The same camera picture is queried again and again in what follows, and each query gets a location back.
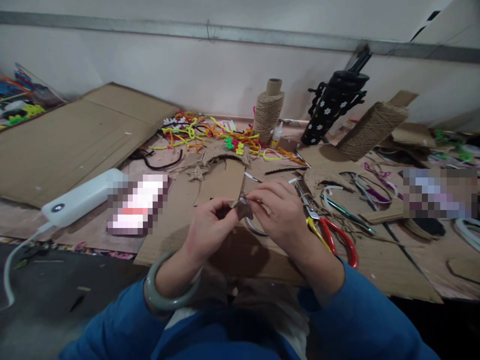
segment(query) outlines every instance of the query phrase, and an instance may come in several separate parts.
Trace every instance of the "cardboard tube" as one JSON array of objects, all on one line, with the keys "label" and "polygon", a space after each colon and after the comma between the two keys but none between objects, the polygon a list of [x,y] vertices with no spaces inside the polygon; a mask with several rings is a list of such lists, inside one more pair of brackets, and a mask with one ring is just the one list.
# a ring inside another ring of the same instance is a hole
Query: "cardboard tube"
[{"label": "cardboard tube", "polygon": [[280,88],[282,87],[282,80],[280,79],[269,79],[266,83],[267,96],[275,96],[280,94]]}]

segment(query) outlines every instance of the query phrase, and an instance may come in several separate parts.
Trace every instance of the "blue sleeve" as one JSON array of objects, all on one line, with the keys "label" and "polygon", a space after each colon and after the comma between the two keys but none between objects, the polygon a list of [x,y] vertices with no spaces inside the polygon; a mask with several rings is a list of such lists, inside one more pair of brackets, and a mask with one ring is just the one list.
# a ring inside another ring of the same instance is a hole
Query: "blue sleeve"
[{"label": "blue sleeve", "polygon": [[58,359],[149,359],[170,317],[150,313],[143,287],[140,281],[125,289]]},{"label": "blue sleeve", "polygon": [[345,282],[322,309],[311,288],[298,293],[331,359],[439,359],[410,320],[368,279],[343,263]]}]

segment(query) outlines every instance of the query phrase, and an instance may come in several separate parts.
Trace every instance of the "floor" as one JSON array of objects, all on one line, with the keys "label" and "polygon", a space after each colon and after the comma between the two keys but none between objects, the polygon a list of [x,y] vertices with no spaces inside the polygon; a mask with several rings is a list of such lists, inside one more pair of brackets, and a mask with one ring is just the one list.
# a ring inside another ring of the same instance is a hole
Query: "floor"
[{"label": "floor", "polygon": [[[0,244],[2,267],[13,248]],[[80,336],[95,314],[146,274],[147,268],[143,266],[105,256],[55,250],[36,256],[25,267],[11,272],[16,302],[0,312],[1,358],[54,359],[67,343]],[[85,292],[78,287],[91,290]],[[81,295],[85,295],[83,302],[71,311]],[[476,354],[473,351],[480,342],[480,304],[447,301],[440,305],[400,298],[392,301],[412,320],[441,359]],[[0,307],[5,304],[6,296],[1,291]],[[315,353],[311,336],[307,354]]]},{"label": "floor", "polygon": [[[2,274],[13,249],[13,245],[0,245]],[[66,251],[50,251],[32,259],[35,260],[63,262],[30,262],[12,270],[10,281],[16,302],[0,312],[2,359],[54,359],[67,343],[80,336],[95,314],[147,274],[146,267],[135,266],[131,261]],[[79,286],[91,291],[78,290]],[[83,302],[70,312],[82,294],[86,294]],[[6,301],[2,290],[0,307]]]}]

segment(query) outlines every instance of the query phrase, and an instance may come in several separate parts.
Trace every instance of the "blue jacket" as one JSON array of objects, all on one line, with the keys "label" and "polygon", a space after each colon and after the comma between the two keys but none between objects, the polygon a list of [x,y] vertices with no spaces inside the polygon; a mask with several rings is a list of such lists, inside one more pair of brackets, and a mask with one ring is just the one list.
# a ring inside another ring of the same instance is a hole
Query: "blue jacket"
[{"label": "blue jacket", "polygon": [[[369,280],[345,265],[345,282],[327,308],[311,288],[298,300],[319,333],[326,359],[438,359],[410,320]],[[167,330],[145,304],[143,281],[95,316],[59,359],[292,359],[290,344],[246,309],[198,311]]]}]

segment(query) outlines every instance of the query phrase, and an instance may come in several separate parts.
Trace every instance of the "person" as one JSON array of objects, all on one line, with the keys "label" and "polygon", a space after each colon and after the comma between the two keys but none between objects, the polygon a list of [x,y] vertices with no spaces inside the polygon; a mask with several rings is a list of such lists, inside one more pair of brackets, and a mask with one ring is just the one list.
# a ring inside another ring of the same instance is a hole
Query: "person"
[{"label": "person", "polygon": [[[309,320],[317,335],[313,341],[325,359],[438,359],[386,296],[308,230],[292,185],[265,182],[247,199],[263,230],[310,285],[298,291],[297,300],[291,301],[288,291],[277,296],[281,285],[270,283],[254,291],[250,283],[238,287],[231,304],[221,296],[204,296],[196,306],[169,312],[152,307],[140,281],[95,316],[58,358],[306,359]],[[163,298],[176,299],[191,289],[204,264],[237,225],[235,209],[217,217],[229,201],[214,198],[196,208],[183,246],[154,275]],[[249,295],[242,300],[244,288]],[[261,302],[269,295],[269,301]]]}]

